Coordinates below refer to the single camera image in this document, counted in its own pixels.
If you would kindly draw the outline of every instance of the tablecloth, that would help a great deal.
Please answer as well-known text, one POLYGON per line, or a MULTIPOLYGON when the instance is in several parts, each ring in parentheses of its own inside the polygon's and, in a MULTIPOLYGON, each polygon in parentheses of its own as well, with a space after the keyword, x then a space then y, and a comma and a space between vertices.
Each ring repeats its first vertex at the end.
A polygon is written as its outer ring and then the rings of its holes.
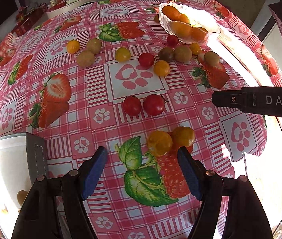
MULTIPOLYGON (((128 139, 140 137, 145 153, 146 138, 152 131, 190 126, 196 133, 193 158, 202 161, 206 169, 226 177, 235 177, 231 161, 240 161, 244 151, 258 156, 265 147, 267 130, 263 116, 215 107, 211 95, 216 89, 198 85, 198 80, 191 76, 193 67, 199 66, 196 60, 184 64, 173 61, 171 73, 165 79, 154 75, 152 68, 140 68, 137 59, 141 53, 149 52, 157 58, 158 52, 167 46, 167 33, 153 21, 158 4, 167 1, 96 2, 58 15, 21 37, 9 34, 0 44, 0 136, 27 131, 46 139, 50 177, 78 168, 99 146, 108 149, 109 161, 94 194, 84 204, 98 238, 185 238, 200 206, 191 195, 157 207, 138 203, 126 192, 123 177, 127 169, 118 157, 116 144, 121 146, 128 139), (76 23, 69 24, 70 18, 76 23), (120 22, 138 23, 132 24, 134 36, 119 32, 116 25, 120 22), (113 31, 104 38, 101 33, 108 29, 113 31), (107 41, 96 54, 94 64, 82 69, 76 63, 78 53, 95 37, 107 41), (71 55, 66 45, 73 39, 79 41, 81 49, 71 55), (130 50, 132 57, 128 62, 115 60, 115 51, 120 47, 130 50), (27 69, 17 75, 16 69, 26 57, 27 69), (71 86, 70 99, 62 102, 65 113, 45 128, 33 128, 29 115, 42 100, 40 91, 59 74, 64 74, 71 86), (137 117, 124 113, 122 101, 126 96, 138 96, 143 102, 153 93, 161 94, 167 101, 161 115, 148 116, 143 110, 137 117)), ((257 36, 214 0, 176 2, 208 11, 262 65, 275 64, 257 36)), ((225 60, 221 59, 221 63, 230 76, 224 89, 247 86, 225 60)), ((275 86, 282 86, 281 71, 270 80, 275 86)), ((219 234, 225 223, 227 198, 222 202, 219 234)), ((60 198, 57 204, 64 217, 60 198)))

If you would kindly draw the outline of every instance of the glass bowl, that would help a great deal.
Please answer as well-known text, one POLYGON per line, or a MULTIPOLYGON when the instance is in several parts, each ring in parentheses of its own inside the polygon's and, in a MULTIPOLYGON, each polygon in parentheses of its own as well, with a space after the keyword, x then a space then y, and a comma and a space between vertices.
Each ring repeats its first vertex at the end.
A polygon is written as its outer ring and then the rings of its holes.
POLYGON ((185 44, 192 44, 194 42, 199 45, 207 44, 209 39, 216 39, 221 33, 220 26, 208 12, 193 9, 183 4, 161 3, 159 6, 159 19, 161 26, 167 33, 177 36, 185 44), (177 8, 180 13, 185 14, 190 21, 190 25, 184 22, 170 20, 162 13, 162 8, 166 5, 171 5, 177 8), (207 30, 207 33, 195 27, 202 27, 207 30), (194 28, 197 32, 195 37, 191 35, 194 28))

